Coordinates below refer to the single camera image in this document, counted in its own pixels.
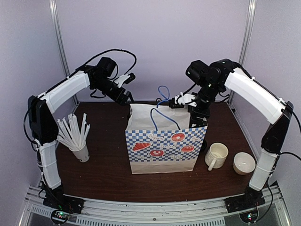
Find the blue checkered paper bag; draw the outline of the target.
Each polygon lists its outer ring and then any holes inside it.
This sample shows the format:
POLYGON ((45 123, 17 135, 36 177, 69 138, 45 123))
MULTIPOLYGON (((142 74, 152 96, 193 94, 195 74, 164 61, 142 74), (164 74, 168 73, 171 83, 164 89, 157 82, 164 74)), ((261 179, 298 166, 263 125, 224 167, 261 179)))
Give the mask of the blue checkered paper bag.
POLYGON ((170 108, 169 96, 152 104, 130 104, 125 130, 132 174, 186 172, 194 169, 207 126, 189 128, 188 105, 170 108))

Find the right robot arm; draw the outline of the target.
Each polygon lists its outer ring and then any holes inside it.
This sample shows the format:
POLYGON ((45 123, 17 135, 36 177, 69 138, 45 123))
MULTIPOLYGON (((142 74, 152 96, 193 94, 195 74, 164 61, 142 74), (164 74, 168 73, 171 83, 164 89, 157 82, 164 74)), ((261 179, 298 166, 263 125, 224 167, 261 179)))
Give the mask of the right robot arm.
POLYGON ((220 92, 227 89, 238 94, 255 108, 269 123, 261 139, 261 155, 255 171, 241 197, 241 204, 250 208, 258 202, 269 176, 276 168, 287 135, 293 104, 284 101, 261 85, 238 62, 222 59, 205 64, 201 60, 190 63, 185 72, 200 90, 185 104, 190 113, 190 124, 200 124, 209 117, 209 107, 220 92))

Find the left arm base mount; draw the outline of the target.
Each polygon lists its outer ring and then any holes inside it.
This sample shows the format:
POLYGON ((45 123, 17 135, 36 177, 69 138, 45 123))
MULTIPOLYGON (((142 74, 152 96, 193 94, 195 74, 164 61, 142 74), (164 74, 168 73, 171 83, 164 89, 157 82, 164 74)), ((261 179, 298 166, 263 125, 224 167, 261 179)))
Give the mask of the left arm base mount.
POLYGON ((55 189, 45 188, 45 192, 46 195, 43 205, 71 214, 80 214, 82 212, 84 200, 81 198, 66 196, 61 186, 55 189))

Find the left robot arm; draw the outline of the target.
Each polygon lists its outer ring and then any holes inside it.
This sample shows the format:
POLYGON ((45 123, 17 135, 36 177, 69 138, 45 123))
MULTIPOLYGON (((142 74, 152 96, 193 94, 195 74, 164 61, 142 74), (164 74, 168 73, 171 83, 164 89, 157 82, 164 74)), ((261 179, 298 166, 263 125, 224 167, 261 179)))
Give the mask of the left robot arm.
POLYGON ((37 163, 42 173, 43 189, 46 191, 45 199, 57 209, 65 208, 68 200, 63 192, 56 163, 59 127, 55 121, 55 113, 65 102, 86 88, 93 92, 99 90, 120 105, 132 100, 131 92, 122 86, 133 81, 135 75, 127 70, 125 74, 111 78, 116 67, 116 62, 108 57, 102 57, 95 66, 84 63, 47 91, 28 99, 24 120, 29 122, 32 132, 31 143, 37 151, 37 163))

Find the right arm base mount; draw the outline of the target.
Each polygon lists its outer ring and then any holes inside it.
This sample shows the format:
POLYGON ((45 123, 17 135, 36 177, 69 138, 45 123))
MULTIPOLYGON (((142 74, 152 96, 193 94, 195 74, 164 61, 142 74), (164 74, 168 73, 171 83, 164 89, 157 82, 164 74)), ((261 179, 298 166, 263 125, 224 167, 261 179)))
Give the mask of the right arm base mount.
POLYGON ((254 209, 265 204, 263 193, 258 191, 245 192, 242 195, 228 197, 224 201, 228 213, 254 209))

